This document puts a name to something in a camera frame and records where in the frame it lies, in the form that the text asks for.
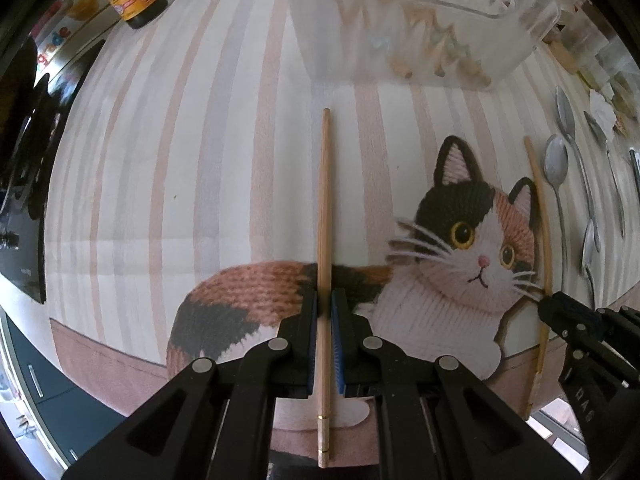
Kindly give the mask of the round bowl steel spoon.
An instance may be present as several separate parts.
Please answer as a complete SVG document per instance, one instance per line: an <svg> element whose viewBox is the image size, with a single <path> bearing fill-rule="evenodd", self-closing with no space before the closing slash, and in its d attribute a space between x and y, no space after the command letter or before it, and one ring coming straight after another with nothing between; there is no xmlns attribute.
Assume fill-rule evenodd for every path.
<svg viewBox="0 0 640 480"><path fill-rule="evenodd" d="M560 196L560 187L568 174L568 153L562 136L554 134L546 142L544 147L544 160L542 170L547 182L552 187L555 197L556 209L561 237L561 289L565 288L568 269L568 244L565 231L565 218Z"/></svg>

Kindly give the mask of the black induction cooktop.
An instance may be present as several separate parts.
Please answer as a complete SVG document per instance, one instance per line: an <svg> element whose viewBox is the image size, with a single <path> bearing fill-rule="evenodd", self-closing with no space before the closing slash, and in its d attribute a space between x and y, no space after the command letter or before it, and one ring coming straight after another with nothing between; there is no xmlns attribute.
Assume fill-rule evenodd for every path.
<svg viewBox="0 0 640 480"><path fill-rule="evenodd" d="M44 213L53 163L70 109L104 44L98 41L64 68L53 86L48 75L38 80L1 178L1 275L40 304L46 300Z"/></svg>

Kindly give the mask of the short steel spoon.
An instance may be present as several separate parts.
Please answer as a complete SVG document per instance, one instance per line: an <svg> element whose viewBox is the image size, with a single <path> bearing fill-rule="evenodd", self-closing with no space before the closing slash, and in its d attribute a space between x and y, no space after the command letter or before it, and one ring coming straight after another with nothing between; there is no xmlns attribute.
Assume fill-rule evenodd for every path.
<svg viewBox="0 0 640 480"><path fill-rule="evenodd" d="M580 273L587 280L590 291L591 310L597 310L596 286L594 286L594 278L592 273L592 257L596 249L596 240L594 239L594 224L589 220L582 237L582 255L580 256Z"/></svg>

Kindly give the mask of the striped cat table mat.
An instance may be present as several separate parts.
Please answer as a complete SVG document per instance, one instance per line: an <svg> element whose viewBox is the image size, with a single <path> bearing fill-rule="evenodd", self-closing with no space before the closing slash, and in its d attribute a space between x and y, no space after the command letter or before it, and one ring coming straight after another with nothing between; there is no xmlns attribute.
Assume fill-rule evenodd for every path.
<svg viewBox="0 0 640 480"><path fill-rule="evenodd" d="M553 285L590 304L589 219L554 90L570 100L601 251L598 307L639 303L630 163L590 134L589 91L541 42L490 89L325 84L307 73L288 0L175 0L108 35L67 119L44 217L52 339L63 372L120 414L187 362L273 337L316 284L322 110L333 129L334 283L372 330L420 359L451 354L526 412L542 289L532 138ZM568 244L542 170L562 136Z"/></svg>

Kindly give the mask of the clear plastic utensil tray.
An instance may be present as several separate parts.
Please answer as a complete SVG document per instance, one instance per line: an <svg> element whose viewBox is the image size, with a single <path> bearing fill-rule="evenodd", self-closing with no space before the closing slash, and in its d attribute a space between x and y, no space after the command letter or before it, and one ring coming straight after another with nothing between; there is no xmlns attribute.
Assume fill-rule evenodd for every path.
<svg viewBox="0 0 640 480"><path fill-rule="evenodd" d="M559 19L556 0L288 0L308 75L325 84L484 91Z"/></svg>

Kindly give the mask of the crumpled white tissue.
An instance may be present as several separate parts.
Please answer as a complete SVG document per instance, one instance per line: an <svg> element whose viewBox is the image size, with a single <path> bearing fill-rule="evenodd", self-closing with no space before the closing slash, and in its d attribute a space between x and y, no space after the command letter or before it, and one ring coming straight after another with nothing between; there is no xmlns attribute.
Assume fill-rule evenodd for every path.
<svg viewBox="0 0 640 480"><path fill-rule="evenodd" d="M608 140L612 141L617 120L615 110L600 92L593 89L589 91L589 111Z"/></svg>

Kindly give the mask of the wooden chopstick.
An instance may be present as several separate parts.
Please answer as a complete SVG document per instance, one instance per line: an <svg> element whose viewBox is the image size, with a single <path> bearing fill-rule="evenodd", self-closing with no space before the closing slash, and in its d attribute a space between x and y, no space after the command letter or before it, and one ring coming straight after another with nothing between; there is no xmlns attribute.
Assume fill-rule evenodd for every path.
<svg viewBox="0 0 640 480"><path fill-rule="evenodd" d="M549 217L546 198L544 197L544 182L542 182L542 171L538 160L532 138L526 136L524 138L524 146L529 161L530 171L536 186L536 197L539 210L539 231L540 231L540 249L542 270L544 270L544 279L542 280L542 291L546 296L552 294L553 288L553 257L551 247L551 237L549 228ZM532 386L530 387L529 396L526 405L525 419L533 413L534 407L538 401L539 391L544 378L544 369L546 368L547 348L549 341L550 328L544 322L538 322L538 349L536 356L536 367L533 374Z"/></svg>
<svg viewBox="0 0 640 480"><path fill-rule="evenodd" d="M321 150L318 177L317 221L317 292L319 317L317 323L318 388L317 430L318 466L326 468L330 462L331 396L332 396L332 141L331 111L322 110Z"/></svg>

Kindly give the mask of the blue smartphone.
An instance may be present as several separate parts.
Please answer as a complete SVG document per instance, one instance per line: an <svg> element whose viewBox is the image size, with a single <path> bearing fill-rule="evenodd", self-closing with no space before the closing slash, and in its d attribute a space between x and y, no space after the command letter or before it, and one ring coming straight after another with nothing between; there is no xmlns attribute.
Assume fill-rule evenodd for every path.
<svg viewBox="0 0 640 480"><path fill-rule="evenodd" d="M640 153L631 148L629 150L630 163L632 172L634 173L634 182L636 182L637 193L640 196Z"/></svg>

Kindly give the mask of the large oval steel spoon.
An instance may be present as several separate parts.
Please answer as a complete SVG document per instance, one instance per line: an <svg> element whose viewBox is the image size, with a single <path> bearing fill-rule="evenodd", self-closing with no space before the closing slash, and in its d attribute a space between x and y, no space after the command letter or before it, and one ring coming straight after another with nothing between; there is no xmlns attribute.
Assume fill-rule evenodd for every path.
<svg viewBox="0 0 640 480"><path fill-rule="evenodd" d="M577 160L578 170L580 178L582 179L582 187L584 188L585 198L587 202L587 210L589 219L593 223L594 229L594 244L596 245L597 252L601 251L600 232L596 217L596 210L594 209L594 199L591 184L587 176L587 170L582 152L578 146L576 140L576 124L573 109L570 106L570 100L568 99L564 90L557 86L554 90L554 102L556 119L558 120L559 128L562 136L570 144L570 148L573 150Z"/></svg>

